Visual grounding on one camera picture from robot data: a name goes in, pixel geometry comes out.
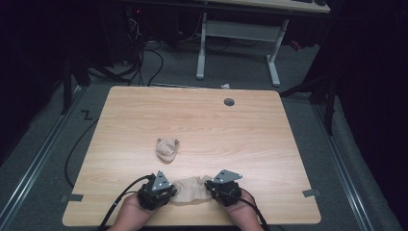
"gray carpet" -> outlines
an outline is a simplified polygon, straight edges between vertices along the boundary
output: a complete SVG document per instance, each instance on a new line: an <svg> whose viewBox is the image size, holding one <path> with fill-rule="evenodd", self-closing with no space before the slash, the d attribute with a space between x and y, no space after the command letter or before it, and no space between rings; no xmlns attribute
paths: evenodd
<svg viewBox="0 0 408 231"><path fill-rule="evenodd" d="M153 49L157 45L157 43L152 43L148 48ZM256 48L263 51L264 46L268 45L257 44ZM221 85L230 84L231 89L283 91L302 82L310 63L319 50L318 47L310 47L295 52L291 47L283 46L276 60L282 85L276 89L271 85L268 67L263 56L244 55L238 52L242 46L229 46L224 49L225 47L219 44L209 48L223 51L208 51L206 77L198 81L194 77L197 48L180 46L175 49L163 44L156 51L163 56L164 66L154 79L152 86L167 84L220 88ZM144 52L141 74L145 84L149 77L158 70L160 64L159 56L150 51ZM122 68L124 67L118 66L114 71L120 71ZM94 121L85 120L85 113L82 111L89 111L89 117L97 119L107 93L114 85L118 83L107 79L92 79L92 84L86 89L84 96L73 109L61 134L56 139L51 156L16 214L10 230L92 230L91 227L64 227L62 224L66 203L61 202L61 198L71 193L71 188L64 179L64 164L75 142ZM135 78L134 86L137 85L138 78ZM324 132L319 128L319 120L305 96L307 93L297 93L293 97L283 98L283 103L312 188L319 189L321 192L321 196L317 197L317 203L322 219L319 224L315 225L284 225L283 228L285 230L360 230L334 167ZM12 156L1 166L0 206L2 208L6 206L19 179L33 161L57 120L62 109L62 102L62 90L59 88L52 101L33 120L29 131ZM337 103L336 107L338 110L334 117L333 127L335 139L342 151L344 162L356 181L358 191L367 205L373 226L376 230L400 230L399 224L389 210L381 191L372 180L370 171L353 142L342 115L341 105ZM68 174L72 181L75 181L78 175L92 133L93 129L80 140L72 153L68 165ZM215 228L179 227L175 230L215 230ZM279 230L279 228L272 226L271 230Z"/></svg>

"hand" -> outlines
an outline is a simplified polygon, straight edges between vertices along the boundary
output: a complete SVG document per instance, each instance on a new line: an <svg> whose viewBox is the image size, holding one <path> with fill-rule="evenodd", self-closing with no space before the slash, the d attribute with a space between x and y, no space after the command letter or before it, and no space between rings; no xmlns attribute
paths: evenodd
<svg viewBox="0 0 408 231"><path fill-rule="evenodd" d="M255 205L252 196L245 190L242 190L241 199L244 199ZM264 230L258 221L258 215L255 210L248 204L238 201L237 204L225 207L220 205L225 210L232 222L237 225L242 231L262 231Z"/></svg>
<svg viewBox="0 0 408 231"><path fill-rule="evenodd" d="M114 225L109 231L134 231L141 229L145 223L156 214L158 209L151 211L141 207L137 194L126 197L120 207Z"/></svg>

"white desk leg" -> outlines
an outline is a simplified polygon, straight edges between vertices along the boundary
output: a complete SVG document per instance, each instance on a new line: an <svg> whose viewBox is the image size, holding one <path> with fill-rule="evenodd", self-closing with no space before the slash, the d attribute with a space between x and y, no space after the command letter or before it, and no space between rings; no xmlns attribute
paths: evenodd
<svg viewBox="0 0 408 231"><path fill-rule="evenodd" d="M207 13L203 13L203 23L201 29L201 46L200 53L198 55L198 64L197 64L197 79L204 78L204 69L205 69L205 38L207 35Z"/></svg>
<svg viewBox="0 0 408 231"><path fill-rule="evenodd" d="M282 26L279 30L278 38L275 42L275 47L271 55L267 55L268 67L270 78L272 79L272 84L276 87L280 86L278 72L276 71L275 59L279 51L279 47L282 43L283 36L285 36L286 28L288 27L289 19L283 21Z"/></svg>

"beige fabric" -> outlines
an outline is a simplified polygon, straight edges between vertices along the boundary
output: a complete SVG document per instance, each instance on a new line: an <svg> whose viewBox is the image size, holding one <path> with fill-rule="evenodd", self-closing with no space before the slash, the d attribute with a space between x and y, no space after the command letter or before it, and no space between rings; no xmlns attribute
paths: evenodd
<svg viewBox="0 0 408 231"><path fill-rule="evenodd" d="M204 182L211 179L210 176L206 175L201 179L199 176L195 176L174 181L172 184L177 190L177 194L171 200L174 202L191 202L197 199L211 198L210 192L204 186Z"/></svg>
<svg viewBox="0 0 408 231"><path fill-rule="evenodd" d="M176 139L157 139L156 154L166 162L172 162L176 158L180 142Z"/></svg>

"crumpled cloth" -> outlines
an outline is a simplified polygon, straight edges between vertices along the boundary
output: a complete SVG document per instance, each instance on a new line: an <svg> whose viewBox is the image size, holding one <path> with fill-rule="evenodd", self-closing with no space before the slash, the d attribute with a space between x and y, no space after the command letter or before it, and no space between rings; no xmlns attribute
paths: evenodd
<svg viewBox="0 0 408 231"><path fill-rule="evenodd" d="M194 200L209 199L211 193L205 188L204 182L211 180L210 176L194 176L187 179L176 180L172 183L177 190L170 200L174 202L192 202Z"/></svg>
<svg viewBox="0 0 408 231"><path fill-rule="evenodd" d="M156 154L166 162L176 158L180 142L176 139L157 139Z"/></svg>

